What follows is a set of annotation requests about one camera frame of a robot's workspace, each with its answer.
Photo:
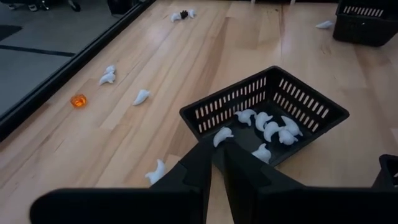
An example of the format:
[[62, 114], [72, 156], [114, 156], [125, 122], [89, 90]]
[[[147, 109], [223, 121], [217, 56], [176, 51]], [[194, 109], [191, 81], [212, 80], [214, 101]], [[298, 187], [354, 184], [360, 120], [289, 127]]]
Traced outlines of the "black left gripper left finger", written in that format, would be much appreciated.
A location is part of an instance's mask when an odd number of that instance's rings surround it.
[[31, 224], [205, 224], [212, 141], [202, 140], [148, 188], [63, 188], [30, 206]]

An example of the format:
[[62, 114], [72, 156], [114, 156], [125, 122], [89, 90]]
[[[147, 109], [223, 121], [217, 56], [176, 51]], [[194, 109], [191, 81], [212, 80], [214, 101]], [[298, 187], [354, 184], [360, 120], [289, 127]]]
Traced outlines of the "black slotted plastic basket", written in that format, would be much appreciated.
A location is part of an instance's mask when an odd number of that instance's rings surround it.
[[276, 166], [299, 152], [322, 134], [335, 127], [349, 112], [278, 66], [271, 66], [250, 77], [180, 109], [180, 115], [194, 136], [213, 139], [222, 128], [232, 130], [233, 141], [248, 152], [255, 151], [265, 139], [255, 125], [240, 123], [237, 111], [252, 109], [266, 112], [279, 126], [286, 116], [298, 125], [298, 141], [291, 146], [279, 142], [278, 135], [266, 144]]
[[381, 169], [372, 188], [398, 190], [398, 156], [383, 154], [379, 163]]
[[398, 0], [339, 0], [333, 38], [381, 47], [398, 34]]

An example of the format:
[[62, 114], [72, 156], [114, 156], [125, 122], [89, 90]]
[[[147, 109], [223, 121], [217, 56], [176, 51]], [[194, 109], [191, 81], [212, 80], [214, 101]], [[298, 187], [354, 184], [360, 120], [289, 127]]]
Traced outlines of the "orange translucent pumpkin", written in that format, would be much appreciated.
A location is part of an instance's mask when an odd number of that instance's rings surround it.
[[78, 94], [70, 98], [70, 103], [74, 108], [82, 108], [87, 104], [87, 99], [85, 95]]

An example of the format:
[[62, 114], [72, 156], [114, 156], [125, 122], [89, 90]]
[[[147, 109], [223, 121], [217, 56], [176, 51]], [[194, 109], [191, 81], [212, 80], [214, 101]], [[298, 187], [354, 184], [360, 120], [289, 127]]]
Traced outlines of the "black aluminium table frame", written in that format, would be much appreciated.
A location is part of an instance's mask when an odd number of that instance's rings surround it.
[[40, 82], [16, 104], [0, 114], [0, 143], [19, 129], [51, 96], [56, 94], [66, 82], [74, 77], [92, 58], [97, 56], [127, 26], [132, 24], [156, 0], [144, 0], [130, 8], [125, 15], [95, 37], [88, 45], [75, 54], [69, 54], [69, 60]]

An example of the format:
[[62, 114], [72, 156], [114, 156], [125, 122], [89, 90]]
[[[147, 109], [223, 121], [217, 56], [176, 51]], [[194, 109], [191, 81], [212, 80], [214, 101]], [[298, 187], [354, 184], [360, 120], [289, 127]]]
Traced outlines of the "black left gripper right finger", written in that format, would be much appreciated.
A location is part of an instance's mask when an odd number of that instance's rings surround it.
[[398, 190], [306, 186], [234, 142], [223, 175], [235, 224], [398, 224]]

